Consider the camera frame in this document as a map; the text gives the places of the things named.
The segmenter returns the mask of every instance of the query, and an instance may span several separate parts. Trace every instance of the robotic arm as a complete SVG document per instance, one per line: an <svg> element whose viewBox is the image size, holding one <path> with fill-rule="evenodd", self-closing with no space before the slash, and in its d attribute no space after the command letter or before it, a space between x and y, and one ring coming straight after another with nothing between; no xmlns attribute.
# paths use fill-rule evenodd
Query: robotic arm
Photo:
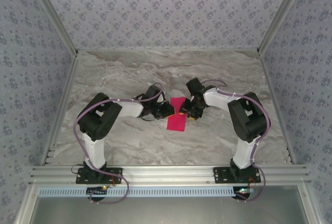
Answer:
<svg viewBox="0 0 332 224"><path fill-rule="evenodd" d="M160 88L152 85L148 88L145 94L140 94L133 100L102 104L87 112L79 120L79 129L83 133L85 148L89 155L89 159L97 169L102 171L106 170L106 160L104 157L105 136L110 132L118 117L142 118L148 114L152 114L155 119L161 119L175 113L174 107L165 100L163 92L161 92L159 97L156 97L153 100L144 101L156 96L160 91ZM98 93L81 111L79 116L91 106L108 99L109 97L106 94ZM93 183L100 183L105 176L92 168L86 157L84 161L84 169L87 178L89 178L88 181L92 181Z"/></svg>
<svg viewBox="0 0 332 224"><path fill-rule="evenodd" d="M203 110L214 106L230 113L234 130L238 138L235 155L230 161L231 176L237 182L243 182L248 177L256 177L257 171L251 166L251 154L255 141L267 128L263 112L251 101L241 97L226 96L217 91L214 86L204 87L197 79L192 79L186 84L191 94L191 99L186 99L180 108L180 113L197 120L202 117ZM259 104L257 95L253 92L245 96L254 99Z"/></svg>

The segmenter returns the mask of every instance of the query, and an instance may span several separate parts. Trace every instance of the cable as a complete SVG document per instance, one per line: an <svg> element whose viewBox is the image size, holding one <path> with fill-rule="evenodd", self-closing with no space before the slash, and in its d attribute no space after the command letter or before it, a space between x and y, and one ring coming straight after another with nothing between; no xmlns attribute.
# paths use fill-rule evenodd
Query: cable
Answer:
<svg viewBox="0 0 332 224"><path fill-rule="evenodd" d="M145 99L145 100L124 100L124 99L108 99L108 100L104 100L104 101L100 101L92 106L90 106L88 109L86 109L82 114L80 114L77 119L75 120L74 122L74 125L73 125L73 132L74 132L74 135L78 141L78 144L80 145L80 147L82 148L85 156L87 157L87 160L89 162L89 164L91 165L91 167L99 172L99 173L102 173L102 174L105 174L105 175L109 175L109 176L115 176L115 177L118 177L118 178L121 178L122 180L124 180L124 182L127 184L127 190L126 190L126 193L124 194L124 196L122 198L120 198L119 200L117 201L114 201L114 202L95 202L93 200L91 200L91 197L90 197L90 201L91 203L96 203L96 204L116 204L116 203L119 203L119 202L122 202L128 195L129 193L129 182L122 176L122 175L118 175L118 174L114 174L114 173L110 173L110 172L106 172L106 171L102 171L102 170L99 170L97 167L95 167L93 165L93 163L91 162L90 160L90 157L89 157L89 154L83 144L83 142L81 141L81 139L79 138L77 132L76 132L76 126L78 124L78 122L80 121L80 119L85 115L87 114L89 111L91 111L92 109L96 108L97 106L100 106L100 105L103 105L103 104L106 104L106 103L109 103L109 102L147 102L147 101L151 101L157 97L159 97L159 95L162 93L162 85L158 82L154 83L154 85L159 85L160 86L160 91L153 97L151 98L148 98L148 99Z"/></svg>
<svg viewBox="0 0 332 224"><path fill-rule="evenodd" d="M143 119L143 117L141 117L141 119L144 120L144 121L154 121L154 120L156 120L156 119Z"/></svg>
<svg viewBox="0 0 332 224"><path fill-rule="evenodd" d="M110 177L112 178L112 184L113 184L113 186L115 186L114 176L110 176Z"/></svg>
<svg viewBox="0 0 332 224"><path fill-rule="evenodd" d="M210 82L210 81L217 81L217 82L224 83L222 80L205 80L205 81L202 82L202 83L206 83L206 82ZM241 94L235 94L235 93L225 92L225 91L220 90L219 87L217 87L216 90L217 90L218 93L220 93L220 94L222 94L222 95L225 95L225 96L241 97L241 98L244 98L244 99L246 99L246 100L248 100L248 101L251 101L252 103L254 103L254 104L255 104L255 105L256 105L256 106L257 106L257 107L263 112L263 115L264 115L264 117L265 117L265 119L266 119L266 125L267 125L267 126L266 126L266 130L265 130L264 134L263 134L261 137L259 137L259 138L255 141L255 145L254 145L253 150L252 150L252 152L251 152L251 154L250 154L250 163L251 163L252 167L258 169L258 170L261 172L261 175L262 175L262 177L263 177L263 188L262 188L261 192L260 192L257 196L255 196L254 198L252 198L252 199L250 199L250 200L248 200L246 197L244 197L244 196L242 196L242 195L240 195L240 194L236 194L237 196L239 196L239 197L245 199L247 202L255 201L255 200L257 200L258 198L261 197L262 193L263 193L264 190L265 190L265 186L266 186L266 178L265 178L265 174L264 174L263 170L262 170L259 166L257 166L257 165L254 164L253 160L254 160L254 154L255 154L255 151L256 151L256 149L257 149L257 146L258 146L259 142L260 142L260 141L261 141L261 140L262 140L262 139L268 134L268 132L270 131L271 123L270 123L270 119L269 119L268 113L265 111L265 109L264 109L264 108L263 108L263 107L262 107L257 101L255 101L254 99L252 99L252 98L250 98L250 97L248 97L248 96L246 96L246 95L241 95Z"/></svg>
<svg viewBox="0 0 332 224"><path fill-rule="evenodd" d="M73 168L74 168L75 166L83 166L83 164L75 164L75 165L73 165L73 166L71 167L71 172L72 172L73 174L75 174L75 175L78 175L78 173L73 172Z"/></svg>
<svg viewBox="0 0 332 224"><path fill-rule="evenodd" d="M249 178L249 181L253 181L255 183L255 190L256 190L256 181L251 176L249 176L248 178Z"/></svg>

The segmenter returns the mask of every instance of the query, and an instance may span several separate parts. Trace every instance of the white plastic strip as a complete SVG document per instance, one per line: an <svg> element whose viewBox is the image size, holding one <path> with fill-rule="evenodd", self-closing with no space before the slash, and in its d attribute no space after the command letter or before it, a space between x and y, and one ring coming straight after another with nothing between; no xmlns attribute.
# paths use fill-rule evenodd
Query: white plastic strip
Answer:
<svg viewBox="0 0 332 224"><path fill-rule="evenodd" d="M39 197L87 197L87 187L41 187ZM93 197L122 197L126 187L112 187ZM131 187L127 197L233 197L233 187Z"/></svg>

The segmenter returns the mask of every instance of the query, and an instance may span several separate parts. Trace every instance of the aluminum frame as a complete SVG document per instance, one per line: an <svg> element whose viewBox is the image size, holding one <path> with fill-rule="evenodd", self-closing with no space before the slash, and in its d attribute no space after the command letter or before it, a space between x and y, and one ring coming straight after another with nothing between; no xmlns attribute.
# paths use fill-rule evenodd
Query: aluminum frame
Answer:
<svg viewBox="0 0 332 224"><path fill-rule="evenodd" d="M49 164L51 163L51 159L54 155L55 152L55 146L56 146L56 141L59 135L59 132L61 130L61 126L62 126L62 122L67 110L67 106L68 106L68 101L69 101L69 96L70 96L70 92L73 88L73 82L74 82L74 78L76 75L76 71L77 71L77 65L78 65L78 59L77 59L77 55L74 55L73 57L73 61L71 63L70 66L70 72L68 74L67 80L66 80L66 84L64 86L59 104L58 104L58 109L56 112L56 117L54 118L54 121L52 123L51 126L51 130L50 133L48 135L46 144L45 144L45 149L44 149L44 153L41 157L41 165L45 165L45 164Z"/></svg>
<svg viewBox="0 0 332 224"><path fill-rule="evenodd" d="M50 18L51 22L53 23L54 27L56 28L57 32L59 33L63 43L66 45L68 51L72 54L76 54L75 45L64 26L63 22L61 21L60 16L58 15L56 9L51 3L51 0L39 0L41 5L43 6L46 14Z"/></svg>
<svg viewBox="0 0 332 224"><path fill-rule="evenodd" d="M228 165L114 165L123 168L124 177L131 186L136 187L220 187L214 182L213 168ZM315 202L309 171L305 165L260 165L263 169L267 187L297 186L301 200L310 224L323 224L323 218ZM76 175L71 172L71 166L36 166L33 167L29 186L15 224L30 223L36 199L43 187L72 187L84 185L75 184ZM222 186L246 186L246 184L222 184ZM116 187L126 188L122 182Z"/></svg>
<svg viewBox="0 0 332 224"><path fill-rule="evenodd" d="M259 55L259 59L260 59L262 69L263 69L263 73L265 75L265 78L266 78L266 81L267 81L267 84L268 84L268 87L269 87L269 90L270 90L270 93L271 93L273 106L274 106L274 109L275 109L275 112L276 112L276 117L278 118L278 122L279 122L279 125L280 125L280 128L281 128L281 132L282 132L282 135L283 135L284 140L286 142L286 146L287 146L287 149L288 149L288 154L290 156L292 164L296 164L297 161L296 161L296 156L295 156L292 144L291 144L291 139L289 137L285 121L284 121L284 119L282 117L282 114L281 114L280 106L278 104L278 100L276 98L276 94L275 94L274 89L273 89L273 84L272 84L270 75L268 73L266 63L265 63L264 58L262 57L262 55L261 54L258 54L258 55Z"/></svg>
<svg viewBox="0 0 332 224"><path fill-rule="evenodd" d="M265 51L267 50L268 46L272 42L277 30L281 26L282 22L284 21L289 9L293 5L295 0L282 0L274 17L266 30L263 38L260 41L258 46L258 53L260 55L264 55Z"/></svg>

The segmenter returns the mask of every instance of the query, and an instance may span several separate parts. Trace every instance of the metal extrusion bar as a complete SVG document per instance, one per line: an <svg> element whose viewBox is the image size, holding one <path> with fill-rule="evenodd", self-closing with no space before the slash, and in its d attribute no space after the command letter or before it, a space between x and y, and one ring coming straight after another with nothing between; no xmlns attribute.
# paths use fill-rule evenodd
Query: metal extrusion bar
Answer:
<svg viewBox="0 0 332 224"><path fill-rule="evenodd" d="M298 190L309 223L325 224L313 186L299 185Z"/></svg>
<svg viewBox="0 0 332 224"><path fill-rule="evenodd" d="M130 166L123 168L123 176L131 186L220 186L214 183L214 167L227 165L156 165ZM305 165L260 165L267 186L303 185L311 182ZM38 186L77 186L76 175L71 166L37 166L31 173L29 184ZM223 184L223 186L246 186L247 184ZM125 182L117 187L125 187Z"/></svg>
<svg viewBox="0 0 332 224"><path fill-rule="evenodd" d="M60 98L60 102L58 104L56 117L52 124L50 134L48 135L48 138L47 138L47 143L45 145L46 148L45 148L43 156L41 158L42 165L49 164L52 162L53 156L52 156L52 154L49 154L49 153L50 153L52 147L56 143L56 140L57 140L57 137L59 134L59 130L61 129L62 121L64 119L64 115L67 110L69 95L72 90L77 64L78 64L77 58L76 58L76 56L74 56L73 62L71 64L70 72L68 74L67 81L66 81L65 87L63 89L63 92L62 92L62 95Z"/></svg>
<svg viewBox="0 0 332 224"><path fill-rule="evenodd" d="M116 52L128 52L130 49L121 49L121 48L116 48L116 49L102 49L103 52L110 52L110 51L116 51ZM153 51L153 52L163 52L163 51L169 51L169 48L140 48L140 47L135 47L135 51ZM183 51L184 48L176 48L172 47L172 51ZM257 47L253 48L198 48L198 47L187 47L185 49L186 51L238 51L238 52L256 52ZM79 49L80 52L96 52L98 50L95 49Z"/></svg>
<svg viewBox="0 0 332 224"><path fill-rule="evenodd" d="M290 139L289 134L288 134L287 129L286 129L285 121L282 117L282 113L281 113L281 110L280 110L280 106L278 104L278 100L276 98L275 91L273 89L273 84L272 84L272 81L271 81L271 78L270 78L270 75L269 75L269 71L266 67L266 63L265 63L264 59L261 57L260 54L259 54L259 59L260 59L261 67L263 69L263 72L264 72L269 90L271 92L273 106L274 106L276 116L277 116L278 121L279 121L279 125L280 125L280 128L281 128L282 134L284 136L284 140L286 142L286 146L287 146L287 149L288 149L290 159L292 160L292 163L295 164L296 163L296 156L295 156L292 144L291 144L291 139Z"/></svg>
<svg viewBox="0 0 332 224"><path fill-rule="evenodd" d="M39 187L29 185L26 189L24 199L21 203L19 212L17 213L15 224L30 223L32 213L39 194Z"/></svg>
<svg viewBox="0 0 332 224"><path fill-rule="evenodd" d="M260 55L263 55L267 50L294 1L295 0L282 0L280 3L278 10L274 14L274 17L259 44L258 53Z"/></svg>
<svg viewBox="0 0 332 224"><path fill-rule="evenodd" d="M48 17L52 21L55 29L58 31L62 41L66 45L67 49L69 50L72 55L76 54L76 48L74 46L73 41L71 40L68 31L66 30L65 26L63 25L56 9L53 7L51 0L39 0L44 10L46 11Z"/></svg>

